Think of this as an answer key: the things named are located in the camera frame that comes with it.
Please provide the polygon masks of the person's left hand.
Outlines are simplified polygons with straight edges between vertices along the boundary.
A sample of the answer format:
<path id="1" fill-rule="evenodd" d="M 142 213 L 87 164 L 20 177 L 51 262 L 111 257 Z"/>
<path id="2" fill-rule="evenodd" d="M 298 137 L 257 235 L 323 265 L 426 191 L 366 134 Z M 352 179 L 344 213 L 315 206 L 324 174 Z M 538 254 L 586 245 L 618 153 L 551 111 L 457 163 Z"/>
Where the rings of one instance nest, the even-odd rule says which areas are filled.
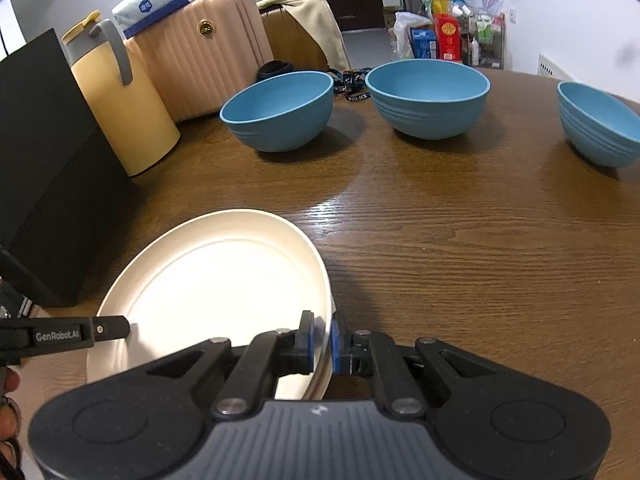
<path id="1" fill-rule="evenodd" d="M 20 386 L 21 379 L 17 372 L 8 368 L 1 393 L 0 439 L 6 441 L 17 437 L 22 424 L 22 414 L 17 404 L 9 397 Z"/>

